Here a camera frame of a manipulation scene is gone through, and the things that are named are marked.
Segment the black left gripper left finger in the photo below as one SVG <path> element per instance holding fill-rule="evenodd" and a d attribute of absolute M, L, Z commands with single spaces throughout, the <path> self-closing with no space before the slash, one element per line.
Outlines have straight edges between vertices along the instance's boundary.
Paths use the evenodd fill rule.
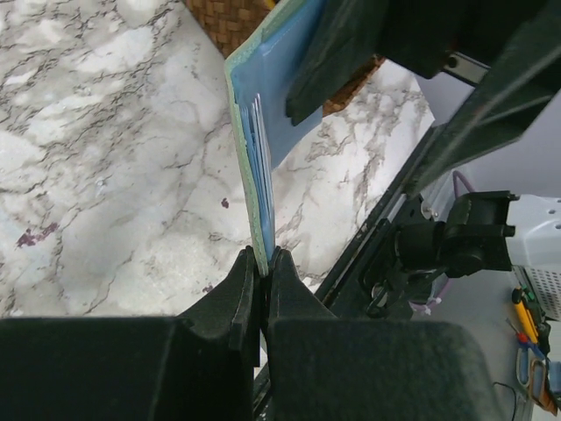
<path fill-rule="evenodd" d="M 250 420 L 259 364 L 251 248 L 176 316 L 5 318 L 4 420 Z"/>

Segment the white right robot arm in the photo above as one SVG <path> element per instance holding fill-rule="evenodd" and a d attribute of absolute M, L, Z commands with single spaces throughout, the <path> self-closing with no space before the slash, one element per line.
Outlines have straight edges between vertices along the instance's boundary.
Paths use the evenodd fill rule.
<path fill-rule="evenodd" d="M 329 1 L 288 93 L 296 123 L 373 58 L 427 79 L 472 86 L 450 119 L 429 130 L 368 218 L 370 237 L 319 289 L 338 315 L 407 316 L 440 275 L 508 271 L 521 198 L 468 193 L 445 221 L 423 221 L 421 192 L 441 175 L 517 141 L 560 88 L 557 1 Z"/>

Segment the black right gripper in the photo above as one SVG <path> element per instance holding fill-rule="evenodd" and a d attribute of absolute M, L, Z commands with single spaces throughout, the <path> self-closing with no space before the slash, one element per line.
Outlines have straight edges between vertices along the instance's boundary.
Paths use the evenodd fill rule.
<path fill-rule="evenodd" d="M 405 184 L 414 196 L 454 167 L 517 141 L 558 93 L 560 14 L 542 12 L 553 4 L 390 1 L 386 13 L 384 1 L 328 1 L 288 92 L 287 116 L 298 125 L 328 100 L 344 107 L 380 55 L 425 79 L 452 53 L 494 62 L 428 137 Z"/>

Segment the light green card holder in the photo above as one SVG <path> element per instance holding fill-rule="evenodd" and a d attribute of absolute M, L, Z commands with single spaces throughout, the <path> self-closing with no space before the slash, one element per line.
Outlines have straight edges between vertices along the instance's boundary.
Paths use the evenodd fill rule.
<path fill-rule="evenodd" d="M 281 1 L 225 61 L 230 114 L 259 274 L 275 248 L 272 171 L 322 121 L 322 107 L 298 125 L 286 114 L 289 88 L 325 3 Z"/>

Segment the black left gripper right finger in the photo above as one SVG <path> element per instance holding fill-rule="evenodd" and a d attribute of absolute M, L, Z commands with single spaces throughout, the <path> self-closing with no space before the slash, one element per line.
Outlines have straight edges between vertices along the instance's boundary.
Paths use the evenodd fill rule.
<path fill-rule="evenodd" d="M 337 318 L 278 252 L 267 333 L 270 420 L 528 420 L 515 384 L 511 274 L 455 281 L 428 317 Z"/>

